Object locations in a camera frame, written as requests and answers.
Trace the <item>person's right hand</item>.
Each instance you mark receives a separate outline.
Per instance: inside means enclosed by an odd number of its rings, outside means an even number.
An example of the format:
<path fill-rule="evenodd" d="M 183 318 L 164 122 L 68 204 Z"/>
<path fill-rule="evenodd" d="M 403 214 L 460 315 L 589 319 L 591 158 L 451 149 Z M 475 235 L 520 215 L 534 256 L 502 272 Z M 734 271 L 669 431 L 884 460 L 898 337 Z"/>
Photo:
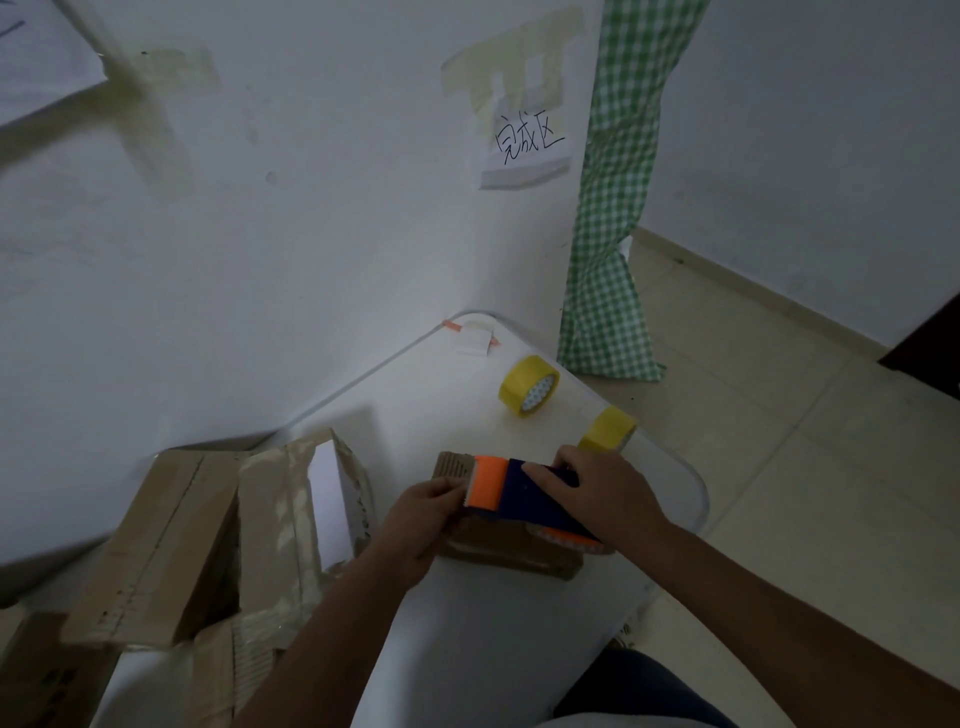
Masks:
<path fill-rule="evenodd" d="M 547 492 L 603 544 L 645 568 L 673 526 L 646 478 L 620 454 L 590 488 Z"/>

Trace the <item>orange and blue tape dispenser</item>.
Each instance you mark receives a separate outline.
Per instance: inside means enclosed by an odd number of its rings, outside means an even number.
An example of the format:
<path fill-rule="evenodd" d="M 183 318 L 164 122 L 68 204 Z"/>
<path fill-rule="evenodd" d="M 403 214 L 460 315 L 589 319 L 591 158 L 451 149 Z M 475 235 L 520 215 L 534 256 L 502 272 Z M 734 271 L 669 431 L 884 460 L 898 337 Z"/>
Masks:
<path fill-rule="evenodd" d="M 473 462 L 464 499 L 470 514 L 522 526 L 534 537 L 568 551 L 614 552 L 541 488 L 523 469 L 522 460 L 480 455 Z"/>

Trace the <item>small brown cardboard box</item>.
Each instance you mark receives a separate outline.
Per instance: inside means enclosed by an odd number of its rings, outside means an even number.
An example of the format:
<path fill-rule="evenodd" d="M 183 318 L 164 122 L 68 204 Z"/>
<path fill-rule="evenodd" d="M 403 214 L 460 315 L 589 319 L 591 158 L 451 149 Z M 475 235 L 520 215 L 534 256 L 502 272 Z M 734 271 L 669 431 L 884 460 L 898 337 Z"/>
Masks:
<path fill-rule="evenodd" d="M 463 479 L 469 486 L 474 455 L 439 453 L 434 478 Z M 582 569 L 582 552 L 531 535 L 522 525 L 495 522 L 465 510 L 465 524 L 440 551 L 443 557 L 570 581 Z"/>

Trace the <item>person's right forearm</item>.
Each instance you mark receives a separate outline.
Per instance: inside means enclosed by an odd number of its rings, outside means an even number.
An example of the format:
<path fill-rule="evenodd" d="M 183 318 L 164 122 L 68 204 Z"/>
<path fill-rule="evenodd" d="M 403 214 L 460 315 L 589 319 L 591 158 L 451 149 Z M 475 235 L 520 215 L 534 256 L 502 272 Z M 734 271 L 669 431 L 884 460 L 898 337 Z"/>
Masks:
<path fill-rule="evenodd" d="M 696 617 L 796 728 L 960 728 L 960 690 L 665 519 L 616 549 Z"/>

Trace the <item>person's left forearm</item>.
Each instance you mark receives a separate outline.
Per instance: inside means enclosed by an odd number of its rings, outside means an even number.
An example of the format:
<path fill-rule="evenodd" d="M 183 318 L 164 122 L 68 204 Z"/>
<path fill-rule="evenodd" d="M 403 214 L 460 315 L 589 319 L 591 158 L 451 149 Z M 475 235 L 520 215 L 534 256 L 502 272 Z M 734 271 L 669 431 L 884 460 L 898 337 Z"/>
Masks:
<path fill-rule="evenodd" d="M 374 544 L 350 564 L 232 728 L 351 728 L 402 601 L 437 550 Z"/>

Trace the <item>yellow packing tape roll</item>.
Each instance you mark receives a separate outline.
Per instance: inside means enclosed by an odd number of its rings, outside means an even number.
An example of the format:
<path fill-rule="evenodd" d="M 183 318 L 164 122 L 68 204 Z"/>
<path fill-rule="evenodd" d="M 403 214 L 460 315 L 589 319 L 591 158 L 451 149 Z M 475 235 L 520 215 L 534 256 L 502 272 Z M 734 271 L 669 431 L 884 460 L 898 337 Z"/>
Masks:
<path fill-rule="evenodd" d="M 638 429 L 638 422 L 615 405 L 606 406 L 582 435 L 578 448 L 601 453 L 622 453 Z"/>
<path fill-rule="evenodd" d="M 560 372 L 538 355 L 518 360 L 507 372 L 498 390 L 498 400 L 518 418 L 538 413 L 551 399 L 560 382 Z"/>

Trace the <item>small white paper slip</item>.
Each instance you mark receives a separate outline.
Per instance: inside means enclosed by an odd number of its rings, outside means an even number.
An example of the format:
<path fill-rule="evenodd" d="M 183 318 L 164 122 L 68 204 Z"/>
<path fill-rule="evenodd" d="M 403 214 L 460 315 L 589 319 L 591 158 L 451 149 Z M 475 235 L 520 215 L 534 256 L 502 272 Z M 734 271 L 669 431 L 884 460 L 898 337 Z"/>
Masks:
<path fill-rule="evenodd" d="M 500 346 L 494 327 L 487 322 L 459 323 L 444 319 L 441 325 L 453 333 L 451 348 L 457 355 L 486 358 L 492 348 Z"/>

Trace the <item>person's dark blue trouser leg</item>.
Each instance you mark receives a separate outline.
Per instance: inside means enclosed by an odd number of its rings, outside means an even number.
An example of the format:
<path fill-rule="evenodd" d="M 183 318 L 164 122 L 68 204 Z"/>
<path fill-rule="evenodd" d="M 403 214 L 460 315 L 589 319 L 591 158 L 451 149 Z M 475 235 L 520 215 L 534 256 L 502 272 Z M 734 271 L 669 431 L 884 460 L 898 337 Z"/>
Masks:
<path fill-rule="evenodd" d="M 597 728 L 738 728 L 667 667 L 624 647 L 605 648 L 551 719 Z"/>

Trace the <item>corrugated brown cardboard box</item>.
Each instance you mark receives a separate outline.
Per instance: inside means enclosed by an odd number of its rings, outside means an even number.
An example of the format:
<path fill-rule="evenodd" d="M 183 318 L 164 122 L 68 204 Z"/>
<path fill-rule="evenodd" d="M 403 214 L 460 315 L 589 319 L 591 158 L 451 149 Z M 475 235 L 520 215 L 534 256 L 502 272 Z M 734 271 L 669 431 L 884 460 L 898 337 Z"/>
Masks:
<path fill-rule="evenodd" d="M 235 718 L 280 661 L 278 625 L 268 614 L 236 614 L 200 630 L 193 641 L 191 728 L 232 728 Z"/>

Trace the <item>long flat brown cardboard box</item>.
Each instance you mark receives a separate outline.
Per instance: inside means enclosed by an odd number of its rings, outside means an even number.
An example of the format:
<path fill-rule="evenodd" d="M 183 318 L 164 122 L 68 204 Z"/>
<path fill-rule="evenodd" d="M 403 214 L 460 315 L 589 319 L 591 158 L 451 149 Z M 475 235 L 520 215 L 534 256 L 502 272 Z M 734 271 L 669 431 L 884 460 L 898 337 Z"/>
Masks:
<path fill-rule="evenodd" d="M 68 646 L 171 650 L 203 627 L 235 552 L 247 451 L 156 455 L 61 626 Z"/>

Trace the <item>white handwritten paper note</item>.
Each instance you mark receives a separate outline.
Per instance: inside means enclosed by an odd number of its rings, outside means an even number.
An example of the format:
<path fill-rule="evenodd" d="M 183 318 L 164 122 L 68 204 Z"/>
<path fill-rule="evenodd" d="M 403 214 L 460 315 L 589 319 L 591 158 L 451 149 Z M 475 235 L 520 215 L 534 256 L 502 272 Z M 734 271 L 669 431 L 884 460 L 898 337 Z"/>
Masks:
<path fill-rule="evenodd" d="M 573 142 L 564 106 L 533 89 L 513 101 L 501 96 L 474 146 L 481 190 L 531 188 L 565 174 Z"/>

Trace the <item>yellowish tape strips on note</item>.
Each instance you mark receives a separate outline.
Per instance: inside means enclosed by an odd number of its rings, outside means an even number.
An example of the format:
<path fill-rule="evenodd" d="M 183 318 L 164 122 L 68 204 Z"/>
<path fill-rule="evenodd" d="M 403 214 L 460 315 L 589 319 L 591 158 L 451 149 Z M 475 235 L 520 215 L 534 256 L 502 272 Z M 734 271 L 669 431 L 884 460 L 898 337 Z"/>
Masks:
<path fill-rule="evenodd" d="M 442 93 L 469 95 L 480 135 L 491 135 L 500 116 L 558 109 L 565 46 L 584 33 L 581 6 L 551 10 L 452 55 L 440 67 Z"/>

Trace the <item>dark brown cardboard box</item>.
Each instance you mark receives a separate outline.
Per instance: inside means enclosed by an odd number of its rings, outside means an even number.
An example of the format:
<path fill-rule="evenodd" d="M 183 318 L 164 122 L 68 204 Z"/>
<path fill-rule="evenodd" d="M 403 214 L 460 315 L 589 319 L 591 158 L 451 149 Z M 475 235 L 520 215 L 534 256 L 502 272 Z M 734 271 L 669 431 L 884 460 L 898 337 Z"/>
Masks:
<path fill-rule="evenodd" d="M 0 610 L 0 728 L 90 728 L 120 652 L 61 642 L 65 620 Z"/>

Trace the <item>yellowish tape strips on sheet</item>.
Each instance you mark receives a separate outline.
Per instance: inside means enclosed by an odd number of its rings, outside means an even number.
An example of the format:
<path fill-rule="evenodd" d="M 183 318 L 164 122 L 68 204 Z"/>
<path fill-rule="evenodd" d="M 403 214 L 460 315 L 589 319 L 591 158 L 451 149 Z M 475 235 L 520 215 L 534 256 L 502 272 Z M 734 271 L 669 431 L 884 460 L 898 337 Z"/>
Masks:
<path fill-rule="evenodd" d="M 210 50 L 150 47 L 102 59 L 105 81 L 0 127 L 0 170 L 82 131 L 108 126 L 154 198 L 172 203 L 188 197 L 194 188 L 192 163 L 163 101 L 219 91 L 221 78 Z"/>

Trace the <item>large white paper sheet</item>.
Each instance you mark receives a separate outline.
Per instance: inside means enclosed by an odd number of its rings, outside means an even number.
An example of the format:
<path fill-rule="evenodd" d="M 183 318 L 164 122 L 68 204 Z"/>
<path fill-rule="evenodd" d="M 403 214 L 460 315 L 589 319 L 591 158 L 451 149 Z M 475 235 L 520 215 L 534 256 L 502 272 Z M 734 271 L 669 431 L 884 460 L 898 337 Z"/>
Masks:
<path fill-rule="evenodd" d="M 0 128 L 106 79 L 100 54 L 54 0 L 0 0 Z"/>

